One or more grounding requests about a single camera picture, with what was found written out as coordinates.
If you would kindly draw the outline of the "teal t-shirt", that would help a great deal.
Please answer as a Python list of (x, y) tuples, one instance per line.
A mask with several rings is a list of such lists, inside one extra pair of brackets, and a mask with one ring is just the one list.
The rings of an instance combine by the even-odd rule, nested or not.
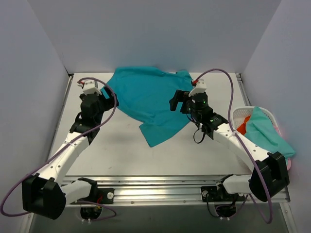
[(192, 78), (186, 70), (176, 73), (155, 67), (119, 67), (107, 82), (119, 101), (118, 109), (140, 121), (140, 131), (155, 147), (182, 130), (189, 120), (171, 111), (169, 101), (176, 90), (191, 91)]

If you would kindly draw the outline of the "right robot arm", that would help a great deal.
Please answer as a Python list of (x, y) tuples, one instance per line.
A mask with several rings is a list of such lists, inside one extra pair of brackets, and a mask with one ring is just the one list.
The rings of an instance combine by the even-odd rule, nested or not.
[(181, 103), (180, 112), (188, 114), (190, 120), (212, 140), (216, 140), (234, 153), (250, 170), (250, 175), (229, 175), (216, 187), (216, 196), (221, 200), (233, 194), (253, 194), (260, 201), (275, 196), (290, 183), (285, 157), (280, 152), (269, 152), (254, 144), (229, 122), (215, 113), (208, 105), (205, 92), (191, 95), (188, 91), (176, 90), (169, 101), (170, 110), (175, 111)]

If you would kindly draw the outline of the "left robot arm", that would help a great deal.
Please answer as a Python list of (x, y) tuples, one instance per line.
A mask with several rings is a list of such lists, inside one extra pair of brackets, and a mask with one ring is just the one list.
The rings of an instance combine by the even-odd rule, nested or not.
[(25, 211), (55, 220), (67, 205), (74, 202), (98, 204), (101, 193), (96, 181), (79, 178), (65, 186), (62, 182), (75, 160), (93, 142), (104, 125), (104, 112), (115, 110), (119, 104), (109, 87), (104, 87), (104, 91), (107, 97), (102, 92), (80, 95), (81, 111), (66, 140), (42, 168), (32, 172), (22, 182), (22, 205)]

